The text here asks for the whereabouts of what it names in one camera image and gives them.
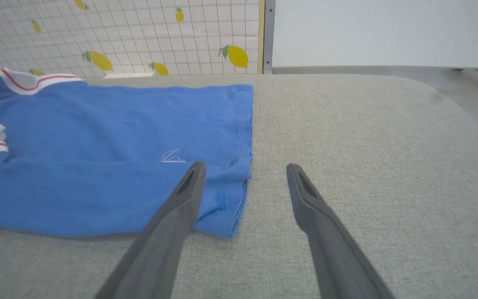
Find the white embroidered logo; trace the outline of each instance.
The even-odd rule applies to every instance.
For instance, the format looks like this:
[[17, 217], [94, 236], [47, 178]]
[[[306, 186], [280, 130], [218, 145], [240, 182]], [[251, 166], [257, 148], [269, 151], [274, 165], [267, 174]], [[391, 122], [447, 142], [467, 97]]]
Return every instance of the white embroidered logo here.
[[185, 163], [184, 160], [180, 159], [177, 156], [173, 156], [174, 153], [178, 152], [180, 149], [171, 149], [170, 151], [166, 151], [163, 156], [161, 156], [162, 163]]

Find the white panel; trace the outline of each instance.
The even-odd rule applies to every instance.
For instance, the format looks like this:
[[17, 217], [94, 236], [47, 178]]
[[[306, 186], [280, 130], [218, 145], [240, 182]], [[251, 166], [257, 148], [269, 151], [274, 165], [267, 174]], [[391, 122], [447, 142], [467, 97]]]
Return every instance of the white panel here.
[[278, 0], [273, 68], [478, 68], [478, 0]]

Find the wooden trim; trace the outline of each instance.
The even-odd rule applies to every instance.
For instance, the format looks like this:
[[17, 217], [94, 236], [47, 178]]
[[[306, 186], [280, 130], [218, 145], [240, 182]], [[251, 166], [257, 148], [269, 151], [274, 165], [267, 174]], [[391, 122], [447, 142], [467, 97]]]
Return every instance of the wooden trim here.
[[263, 32], [265, 28], [265, 0], [259, 0], [258, 74], [263, 74]]

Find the red and white striped collar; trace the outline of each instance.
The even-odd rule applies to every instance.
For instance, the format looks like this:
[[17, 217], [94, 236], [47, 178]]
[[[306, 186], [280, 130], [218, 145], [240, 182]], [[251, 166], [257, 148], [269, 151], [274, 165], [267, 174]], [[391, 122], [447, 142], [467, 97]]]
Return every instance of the red and white striped collar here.
[[21, 95], [34, 95], [43, 88], [60, 82], [83, 81], [74, 74], [35, 76], [33, 74], [15, 72], [9, 69], [1, 69], [0, 77], [9, 89]]

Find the green leaf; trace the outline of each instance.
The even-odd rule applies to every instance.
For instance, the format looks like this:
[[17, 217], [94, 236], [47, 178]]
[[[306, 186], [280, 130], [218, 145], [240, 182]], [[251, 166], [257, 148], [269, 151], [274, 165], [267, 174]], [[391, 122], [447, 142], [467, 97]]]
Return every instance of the green leaf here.
[[83, 53], [82, 58], [91, 63], [90, 51], [86, 51], [85, 53]]
[[222, 57], [226, 59], [227, 56], [228, 56], [228, 46], [222, 48]]

